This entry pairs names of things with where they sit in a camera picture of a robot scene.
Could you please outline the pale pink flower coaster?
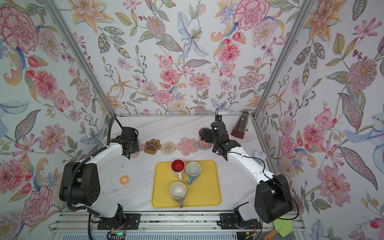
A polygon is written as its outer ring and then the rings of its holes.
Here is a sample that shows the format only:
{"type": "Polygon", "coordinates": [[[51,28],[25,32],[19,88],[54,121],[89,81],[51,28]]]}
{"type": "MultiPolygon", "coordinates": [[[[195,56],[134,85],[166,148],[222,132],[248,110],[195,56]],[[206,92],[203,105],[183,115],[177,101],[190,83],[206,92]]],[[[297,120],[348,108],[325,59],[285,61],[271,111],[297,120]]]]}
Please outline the pale pink flower coaster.
{"type": "Polygon", "coordinates": [[[141,143],[140,139],[138,139],[138,146],[139,146],[139,151],[131,154],[131,158],[137,158],[140,155],[140,153],[144,151],[145,146],[144,144],[141,143]]]}

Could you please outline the pink mug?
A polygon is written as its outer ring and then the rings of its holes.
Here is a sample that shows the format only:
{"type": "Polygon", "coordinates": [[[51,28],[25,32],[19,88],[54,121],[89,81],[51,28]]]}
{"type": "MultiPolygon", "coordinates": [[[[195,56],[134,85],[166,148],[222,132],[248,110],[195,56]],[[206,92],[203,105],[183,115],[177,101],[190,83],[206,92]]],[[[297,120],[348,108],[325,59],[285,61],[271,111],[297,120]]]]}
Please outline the pink mug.
{"type": "Polygon", "coordinates": [[[199,138],[198,138],[198,148],[200,150],[209,150],[212,147],[212,143],[207,143],[203,140],[201,140],[203,130],[208,130],[208,128],[202,128],[199,130],[199,138]]]}

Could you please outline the cork paw print coaster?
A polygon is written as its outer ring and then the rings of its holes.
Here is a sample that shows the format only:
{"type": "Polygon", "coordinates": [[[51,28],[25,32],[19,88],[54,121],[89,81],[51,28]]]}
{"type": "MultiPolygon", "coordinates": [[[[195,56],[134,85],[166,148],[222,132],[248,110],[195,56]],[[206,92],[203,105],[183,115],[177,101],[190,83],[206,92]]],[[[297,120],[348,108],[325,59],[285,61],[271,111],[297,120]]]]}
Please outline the cork paw print coaster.
{"type": "Polygon", "coordinates": [[[150,155],[155,155],[162,147],[160,140],[151,139],[144,144],[144,152],[150,155]]]}

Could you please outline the white embroidered round coaster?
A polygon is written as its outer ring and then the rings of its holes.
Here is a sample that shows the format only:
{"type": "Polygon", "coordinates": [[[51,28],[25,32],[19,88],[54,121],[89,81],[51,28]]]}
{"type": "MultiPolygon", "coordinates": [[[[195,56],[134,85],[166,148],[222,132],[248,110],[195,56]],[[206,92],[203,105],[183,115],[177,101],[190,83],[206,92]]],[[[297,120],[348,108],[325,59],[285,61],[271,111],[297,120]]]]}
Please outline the white embroidered round coaster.
{"type": "Polygon", "coordinates": [[[176,144],[174,142],[165,142],[162,144],[161,152],[164,155],[172,155],[176,151],[176,144]]]}

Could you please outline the white mug blue handle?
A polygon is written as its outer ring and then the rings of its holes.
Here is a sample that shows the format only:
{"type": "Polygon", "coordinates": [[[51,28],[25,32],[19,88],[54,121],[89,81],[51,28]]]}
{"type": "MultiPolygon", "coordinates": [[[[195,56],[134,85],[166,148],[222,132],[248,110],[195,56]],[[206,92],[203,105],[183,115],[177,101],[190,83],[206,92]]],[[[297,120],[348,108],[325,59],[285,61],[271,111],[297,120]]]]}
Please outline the white mug blue handle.
{"type": "Polygon", "coordinates": [[[191,185],[196,179],[199,178],[201,173],[201,166],[197,162],[191,162],[186,167],[186,173],[188,175],[188,185],[191,185]]]}

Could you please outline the red interior white mug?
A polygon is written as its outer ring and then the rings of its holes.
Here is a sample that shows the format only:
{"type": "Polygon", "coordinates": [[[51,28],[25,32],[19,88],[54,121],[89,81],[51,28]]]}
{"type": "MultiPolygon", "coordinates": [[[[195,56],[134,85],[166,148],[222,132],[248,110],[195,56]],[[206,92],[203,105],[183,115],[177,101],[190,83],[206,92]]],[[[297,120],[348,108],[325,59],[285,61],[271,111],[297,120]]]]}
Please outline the red interior white mug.
{"type": "Polygon", "coordinates": [[[186,163],[183,160],[177,159],[171,162],[171,171],[175,178],[180,182],[186,174],[186,163]]]}

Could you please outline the white mug purple handle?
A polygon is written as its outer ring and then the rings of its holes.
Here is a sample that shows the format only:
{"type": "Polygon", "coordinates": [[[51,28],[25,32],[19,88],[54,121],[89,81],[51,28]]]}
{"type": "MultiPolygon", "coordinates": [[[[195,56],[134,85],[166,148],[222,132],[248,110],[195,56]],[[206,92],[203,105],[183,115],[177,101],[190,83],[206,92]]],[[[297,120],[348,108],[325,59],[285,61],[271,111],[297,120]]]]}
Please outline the white mug purple handle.
{"type": "Polygon", "coordinates": [[[182,182],[173,183],[170,187],[170,196],[179,204],[179,207],[182,209],[184,207],[183,201],[187,196],[187,187],[182,182]]]}

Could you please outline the white mug light-blue handle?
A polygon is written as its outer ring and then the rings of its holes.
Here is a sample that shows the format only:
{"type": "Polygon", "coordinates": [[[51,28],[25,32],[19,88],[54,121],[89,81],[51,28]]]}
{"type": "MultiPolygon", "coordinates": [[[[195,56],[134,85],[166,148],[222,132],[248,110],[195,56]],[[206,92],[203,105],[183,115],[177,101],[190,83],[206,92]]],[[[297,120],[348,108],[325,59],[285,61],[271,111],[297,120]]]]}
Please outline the white mug light-blue handle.
{"type": "Polygon", "coordinates": [[[104,139],[103,139],[103,146],[106,146],[108,143],[110,143],[115,138],[116,138],[115,135],[110,135],[109,137],[104,137],[104,139]]]}

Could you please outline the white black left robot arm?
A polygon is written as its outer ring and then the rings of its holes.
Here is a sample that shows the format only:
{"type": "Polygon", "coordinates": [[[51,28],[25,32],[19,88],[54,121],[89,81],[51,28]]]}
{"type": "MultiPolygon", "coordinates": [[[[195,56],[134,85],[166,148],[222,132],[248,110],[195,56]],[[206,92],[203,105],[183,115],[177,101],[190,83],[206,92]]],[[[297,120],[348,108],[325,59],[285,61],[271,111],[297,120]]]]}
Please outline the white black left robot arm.
{"type": "Polygon", "coordinates": [[[107,136],[105,146],[80,162],[69,162],[64,167],[59,198],[69,211],[86,211],[97,217],[107,227],[119,229],[128,223],[123,207],[102,194],[99,171],[113,160],[123,156],[128,159],[139,152],[139,131],[116,123],[122,132],[112,138],[107,136]]]}

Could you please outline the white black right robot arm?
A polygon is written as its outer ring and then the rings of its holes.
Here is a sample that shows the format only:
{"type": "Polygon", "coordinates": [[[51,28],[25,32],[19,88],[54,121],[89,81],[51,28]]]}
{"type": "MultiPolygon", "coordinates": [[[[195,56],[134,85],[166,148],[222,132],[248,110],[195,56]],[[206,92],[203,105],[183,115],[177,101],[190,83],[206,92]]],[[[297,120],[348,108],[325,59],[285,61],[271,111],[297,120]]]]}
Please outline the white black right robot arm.
{"type": "Polygon", "coordinates": [[[254,184],[256,192],[251,214],[256,214],[266,224],[277,220],[287,223],[299,216],[299,211],[295,217],[286,216],[298,206],[286,177],[266,169],[266,153],[256,150],[251,156],[237,141],[231,140],[223,116],[216,114],[211,127],[202,128],[199,135],[202,141],[213,145],[213,153],[236,166],[254,184]]]}

